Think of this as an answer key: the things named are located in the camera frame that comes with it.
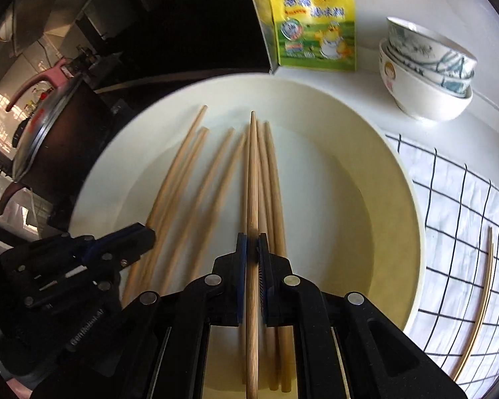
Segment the separate wooden chopstick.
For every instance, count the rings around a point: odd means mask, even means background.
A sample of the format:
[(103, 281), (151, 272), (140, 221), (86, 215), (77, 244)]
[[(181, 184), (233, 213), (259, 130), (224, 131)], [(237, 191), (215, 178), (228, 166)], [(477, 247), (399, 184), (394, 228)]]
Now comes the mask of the separate wooden chopstick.
[[(189, 131), (187, 132), (187, 135), (185, 135), (185, 138), (183, 142), (181, 143), (176, 156), (173, 158), (172, 163), (167, 170), (167, 175), (165, 175), (165, 178), (161, 184), (161, 187), (159, 188), (157, 192), (157, 196), (155, 199), (155, 202), (150, 210), (150, 213), (148, 215), (148, 220), (146, 223), (146, 226), (153, 230), (154, 232), (157, 232), (159, 229), (161, 222), (162, 222), (162, 212), (165, 203), (167, 202), (167, 197), (169, 195), (170, 189), (174, 183), (174, 180), (177, 176), (177, 172), (179, 171), (179, 168), (181, 166), (181, 163), (183, 159), (185, 158), (185, 154), (190, 147), (191, 141), (193, 140), (195, 133), (204, 118), (204, 115), (208, 109), (208, 106), (205, 104), (201, 107), (199, 110), (197, 116), (195, 117), (192, 125), (190, 126)], [(128, 279), (124, 287), (123, 295), (121, 302), (124, 306), (126, 306), (131, 297), (132, 293), (135, 289), (135, 285), (138, 282), (138, 277), (141, 269), (144, 267), (144, 264), (146, 263), (146, 256), (142, 258), (141, 261), (137, 261), (133, 265), (130, 266), (129, 274), (128, 274)]]

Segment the large white plastic basin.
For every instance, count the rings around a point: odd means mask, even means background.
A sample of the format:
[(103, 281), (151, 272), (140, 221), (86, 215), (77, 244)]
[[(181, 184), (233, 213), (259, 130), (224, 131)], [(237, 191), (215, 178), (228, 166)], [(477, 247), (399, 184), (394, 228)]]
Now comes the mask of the large white plastic basin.
[[(109, 143), (86, 178), (69, 225), (96, 237), (145, 222), (173, 158), (203, 105), (210, 130), (157, 259), (157, 291), (167, 252), (229, 128), (235, 133), (211, 184), (168, 293), (183, 289), (224, 170), (250, 115), (269, 122), (276, 149), (293, 271), (324, 292), (367, 296), (407, 330), (417, 308), (423, 230), (412, 183), (396, 151), (362, 116), (325, 92), (270, 75), (221, 76), (151, 104)], [(231, 252), (245, 228), (247, 156), (235, 168), (198, 277)]]

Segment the dark pot with lid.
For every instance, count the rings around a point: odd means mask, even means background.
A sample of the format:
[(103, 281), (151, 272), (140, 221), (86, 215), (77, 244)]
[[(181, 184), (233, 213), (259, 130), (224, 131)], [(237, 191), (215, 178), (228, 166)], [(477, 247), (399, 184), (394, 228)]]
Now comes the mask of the dark pot with lid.
[(27, 188), (51, 203), (50, 225), (66, 231), (83, 184), (114, 135), (114, 123), (115, 114), (84, 77), (54, 89), (19, 138), (0, 215), (13, 195)]

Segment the white black grid cloth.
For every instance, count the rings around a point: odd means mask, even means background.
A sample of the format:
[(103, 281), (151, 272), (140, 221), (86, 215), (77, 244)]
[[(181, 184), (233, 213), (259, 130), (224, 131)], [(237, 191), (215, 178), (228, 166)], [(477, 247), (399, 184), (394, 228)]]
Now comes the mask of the white black grid cloth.
[(499, 187), (466, 164), (402, 135), (389, 135), (412, 179), (425, 231), (423, 291), (409, 337), (451, 374), (472, 329), (495, 243), (489, 305), (457, 383), (483, 398), (499, 378)]

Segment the plain white ceramic bowl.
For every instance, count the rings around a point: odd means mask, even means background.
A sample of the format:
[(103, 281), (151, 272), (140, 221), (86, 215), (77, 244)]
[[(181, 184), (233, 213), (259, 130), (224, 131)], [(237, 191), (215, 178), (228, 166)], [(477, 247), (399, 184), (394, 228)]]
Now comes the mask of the plain white ceramic bowl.
[(473, 91), (470, 86), (463, 97), (436, 85), (398, 61), (389, 52), (389, 41), (382, 39), (380, 76), (398, 108), (417, 120), (449, 122), (461, 115), (470, 105)]

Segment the yellow green seasoning pouch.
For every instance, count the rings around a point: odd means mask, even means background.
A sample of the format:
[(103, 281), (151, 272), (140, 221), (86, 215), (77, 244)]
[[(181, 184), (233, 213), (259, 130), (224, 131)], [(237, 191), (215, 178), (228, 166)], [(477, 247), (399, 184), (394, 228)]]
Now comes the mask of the yellow green seasoning pouch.
[(282, 67), (354, 71), (355, 0), (270, 0)]

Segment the top blue floral bowl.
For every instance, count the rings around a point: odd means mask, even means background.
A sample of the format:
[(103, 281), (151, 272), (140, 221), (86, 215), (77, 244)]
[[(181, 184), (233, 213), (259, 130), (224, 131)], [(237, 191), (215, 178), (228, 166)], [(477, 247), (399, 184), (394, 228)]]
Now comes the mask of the top blue floral bowl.
[(389, 16), (389, 50), (408, 67), (461, 94), (474, 77), (477, 58), (460, 44), (418, 24)]

